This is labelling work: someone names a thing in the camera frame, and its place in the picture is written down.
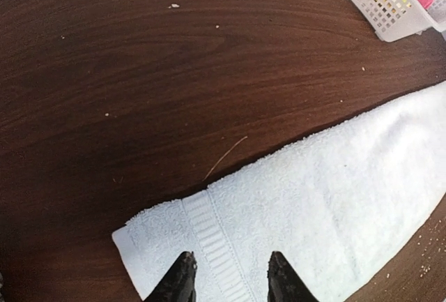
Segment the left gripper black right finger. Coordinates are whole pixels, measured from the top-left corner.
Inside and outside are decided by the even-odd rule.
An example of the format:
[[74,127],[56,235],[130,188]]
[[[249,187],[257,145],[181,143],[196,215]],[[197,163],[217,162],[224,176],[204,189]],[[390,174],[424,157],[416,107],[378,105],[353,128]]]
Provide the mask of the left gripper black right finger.
[[268,262],[268,301],[318,302],[279,251],[273,251]]

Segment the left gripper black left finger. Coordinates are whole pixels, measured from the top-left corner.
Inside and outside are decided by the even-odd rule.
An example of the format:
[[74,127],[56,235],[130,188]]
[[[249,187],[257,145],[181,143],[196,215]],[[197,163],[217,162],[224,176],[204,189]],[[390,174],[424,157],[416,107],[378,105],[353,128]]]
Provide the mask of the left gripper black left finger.
[[193,302],[197,300],[194,253],[182,252],[144,302]]

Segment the light blue towel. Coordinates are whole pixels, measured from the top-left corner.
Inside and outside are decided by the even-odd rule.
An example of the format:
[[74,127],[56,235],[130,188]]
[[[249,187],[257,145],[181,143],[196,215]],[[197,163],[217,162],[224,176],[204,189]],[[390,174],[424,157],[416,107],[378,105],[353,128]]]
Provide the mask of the light blue towel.
[[345,301],[445,195],[445,85],[289,144],[205,190],[146,209],[112,238],[146,298],[183,251],[199,301],[264,301],[284,254],[320,301]]

